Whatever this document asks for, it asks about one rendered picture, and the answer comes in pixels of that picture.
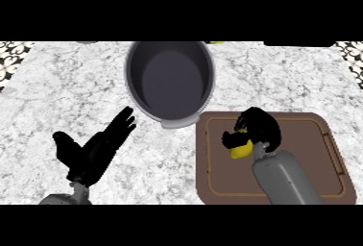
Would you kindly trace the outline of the dark grey pot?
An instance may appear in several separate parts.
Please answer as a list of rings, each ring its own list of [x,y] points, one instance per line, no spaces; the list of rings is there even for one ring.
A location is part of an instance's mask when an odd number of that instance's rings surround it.
[[[136,41],[127,52],[129,94],[166,129],[200,122],[214,90],[214,62],[203,41]]]

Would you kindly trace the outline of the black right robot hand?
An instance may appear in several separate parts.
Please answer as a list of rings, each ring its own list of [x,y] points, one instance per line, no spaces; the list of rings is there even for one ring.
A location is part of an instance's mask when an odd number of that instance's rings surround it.
[[[223,145],[228,149],[244,146],[248,142],[269,143],[266,152],[270,153],[281,145],[282,135],[273,116],[257,107],[251,107],[238,117],[235,132],[223,133]]]

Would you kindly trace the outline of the yellow lemon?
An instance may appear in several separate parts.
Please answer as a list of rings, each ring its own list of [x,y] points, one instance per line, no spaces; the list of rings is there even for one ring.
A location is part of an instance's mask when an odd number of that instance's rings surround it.
[[[231,157],[234,160],[247,158],[253,154],[253,141],[247,138],[248,131],[239,129],[234,136],[234,148],[231,149]]]

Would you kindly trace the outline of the brown tray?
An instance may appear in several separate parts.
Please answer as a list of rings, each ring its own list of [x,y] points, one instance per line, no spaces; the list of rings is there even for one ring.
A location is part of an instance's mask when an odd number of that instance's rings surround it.
[[[275,112],[281,145],[231,157],[223,133],[235,130],[237,112],[211,111],[197,125],[197,187],[208,205],[321,203],[353,205],[358,195],[324,118],[313,112]]]

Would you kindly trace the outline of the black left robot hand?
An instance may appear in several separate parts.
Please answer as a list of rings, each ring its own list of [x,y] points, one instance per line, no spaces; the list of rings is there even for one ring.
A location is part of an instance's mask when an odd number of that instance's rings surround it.
[[[62,131],[54,133],[56,158],[70,168],[67,180],[90,187],[98,183],[110,163],[136,128],[133,108],[126,107],[102,132],[98,132],[86,145]]]

